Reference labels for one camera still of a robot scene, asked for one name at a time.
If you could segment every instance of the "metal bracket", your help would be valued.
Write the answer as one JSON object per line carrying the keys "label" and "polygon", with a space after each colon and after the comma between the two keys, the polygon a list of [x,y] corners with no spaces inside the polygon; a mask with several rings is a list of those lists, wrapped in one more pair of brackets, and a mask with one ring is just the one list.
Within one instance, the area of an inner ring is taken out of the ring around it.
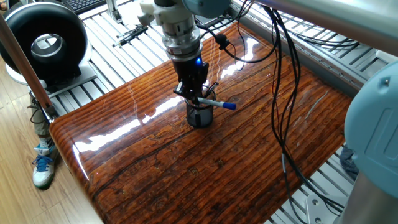
{"label": "metal bracket", "polygon": [[44,109],[45,112],[48,114],[48,116],[50,117],[50,122],[52,122],[53,120],[55,120],[55,118],[58,118],[60,115],[58,114],[58,112],[55,110],[54,105],[49,106],[48,108]]}
{"label": "metal bracket", "polygon": [[106,3],[108,4],[108,10],[107,13],[108,15],[117,23],[122,22],[122,16],[120,15],[118,11],[118,4],[116,3],[116,0],[106,0]]}
{"label": "metal bracket", "polygon": [[[342,205],[345,205],[348,200],[348,197],[331,195],[327,195],[327,197]],[[327,207],[325,202],[315,194],[309,195],[305,203],[307,205],[308,224],[332,224],[338,217],[336,215],[338,212],[331,207]]]}

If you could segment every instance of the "blue marker cap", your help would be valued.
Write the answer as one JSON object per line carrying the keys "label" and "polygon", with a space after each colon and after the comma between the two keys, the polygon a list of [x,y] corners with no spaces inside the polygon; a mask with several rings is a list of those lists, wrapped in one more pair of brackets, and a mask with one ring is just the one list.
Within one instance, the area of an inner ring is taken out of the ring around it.
{"label": "blue marker cap", "polygon": [[223,108],[235,110],[236,109],[236,104],[234,104],[234,103],[224,103],[223,104]]}

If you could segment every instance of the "white sneaker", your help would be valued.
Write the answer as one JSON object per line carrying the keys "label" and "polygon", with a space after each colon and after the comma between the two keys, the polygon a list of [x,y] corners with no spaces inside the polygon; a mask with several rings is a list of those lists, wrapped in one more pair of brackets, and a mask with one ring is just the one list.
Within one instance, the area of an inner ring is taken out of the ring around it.
{"label": "white sneaker", "polygon": [[34,148],[37,157],[32,163],[36,165],[33,170],[33,184],[40,189],[50,186],[54,178],[54,162],[58,155],[58,149],[53,142],[51,143],[49,147],[41,147],[39,144]]}

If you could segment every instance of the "blue shoelace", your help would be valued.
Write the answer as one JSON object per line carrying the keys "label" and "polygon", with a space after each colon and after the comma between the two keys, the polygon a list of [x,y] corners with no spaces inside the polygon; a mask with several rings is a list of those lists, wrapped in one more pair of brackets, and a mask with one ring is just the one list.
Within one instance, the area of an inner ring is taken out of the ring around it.
{"label": "blue shoelace", "polygon": [[38,172],[48,171],[47,167],[50,162],[53,160],[48,156],[37,156],[36,159],[32,162],[32,164],[36,164]]}

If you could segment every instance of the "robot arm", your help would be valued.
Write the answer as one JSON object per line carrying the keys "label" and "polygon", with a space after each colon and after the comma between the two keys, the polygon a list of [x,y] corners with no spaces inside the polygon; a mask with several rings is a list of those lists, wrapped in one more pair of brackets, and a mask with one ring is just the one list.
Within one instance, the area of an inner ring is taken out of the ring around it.
{"label": "robot arm", "polygon": [[229,7],[230,0],[149,0],[141,2],[142,25],[155,20],[163,29],[163,44],[178,75],[174,93],[199,105],[203,97],[209,64],[201,58],[200,31],[194,14],[217,17]]}

